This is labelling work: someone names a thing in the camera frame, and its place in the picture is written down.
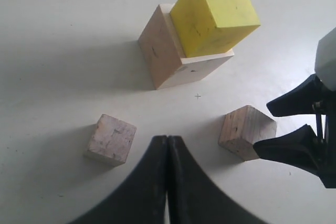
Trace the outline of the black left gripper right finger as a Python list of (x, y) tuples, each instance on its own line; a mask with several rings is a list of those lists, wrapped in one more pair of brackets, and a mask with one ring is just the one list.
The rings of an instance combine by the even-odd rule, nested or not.
[(206, 175), (180, 136), (168, 137), (170, 223), (262, 223)]

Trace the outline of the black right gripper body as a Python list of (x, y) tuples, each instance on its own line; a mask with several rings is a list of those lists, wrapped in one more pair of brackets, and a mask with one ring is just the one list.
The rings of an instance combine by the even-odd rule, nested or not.
[(318, 177), (325, 188), (335, 189), (335, 29), (319, 40), (314, 70), (321, 83), (321, 100), (314, 104), (322, 160)]

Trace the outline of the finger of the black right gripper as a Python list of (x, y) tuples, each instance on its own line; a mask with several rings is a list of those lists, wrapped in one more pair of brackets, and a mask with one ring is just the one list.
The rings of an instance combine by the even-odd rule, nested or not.
[(313, 104), (323, 99), (323, 83), (316, 74), (280, 97), (269, 101), (267, 109), (273, 116), (314, 114)]
[(316, 137), (312, 127), (305, 124), (281, 137), (259, 141), (253, 148), (261, 159), (294, 166), (317, 176), (321, 162), (314, 143)]

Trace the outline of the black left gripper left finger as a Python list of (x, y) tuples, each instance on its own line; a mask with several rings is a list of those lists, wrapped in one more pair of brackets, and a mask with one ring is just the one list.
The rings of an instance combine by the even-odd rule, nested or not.
[(155, 136), (130, 175), (72, 223), (164, 223), (167, 136)]

